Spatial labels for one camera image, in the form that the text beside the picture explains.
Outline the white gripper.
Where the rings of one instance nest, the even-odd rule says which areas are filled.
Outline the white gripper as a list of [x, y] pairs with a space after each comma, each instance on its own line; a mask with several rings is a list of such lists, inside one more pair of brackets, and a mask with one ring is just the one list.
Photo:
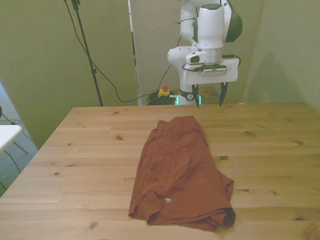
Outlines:
[[188, 64], [182, 66], [182, 81], [192, 85], [193, 99], [199, 108], [199, 87], [203, 84], [220, 84], [219, 106], [221, 107], [228, 90], [228, 83], [238, 79], [239, 59], [227, 58], [214, 65]]

